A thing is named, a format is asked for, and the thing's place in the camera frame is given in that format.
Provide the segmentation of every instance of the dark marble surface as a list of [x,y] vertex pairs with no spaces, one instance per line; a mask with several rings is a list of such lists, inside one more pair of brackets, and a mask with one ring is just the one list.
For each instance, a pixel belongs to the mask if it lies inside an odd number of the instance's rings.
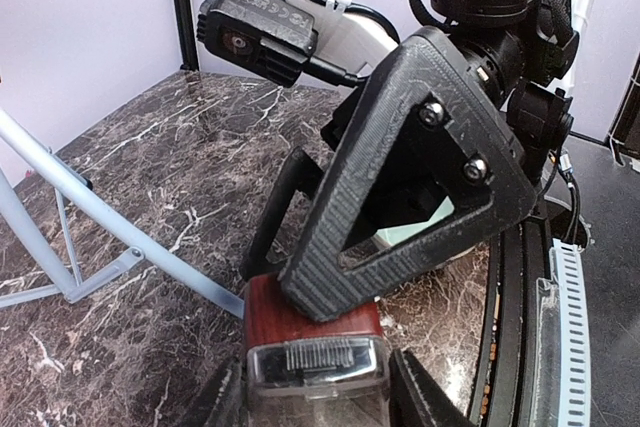
[[[239,293],[236,268],[282,160],[295,146],[321,165],[319,128],[334,91],[177,73],[59,155],[162,245]],[[52,189],[17,191],[66,261]],[[291,248],[305,202],[278,236]],[[85,276],[124,246],[68,207]],[[0,221],[0,293],[47,283]],[[470,397],[482,327],[487,249],[380,301],[389,342],[411,347],[454,403]],[[75,305],[60,296],[0,311],[0,427],[170,426],[219,362],[239,353],[241,324],[145,262]]]
[[[593,244],[582,256],[591,341],[591,425],[640,425],[640,173],[605,147],[570,137],[582,216]],[[566,188],[551,194],[567,200]]]

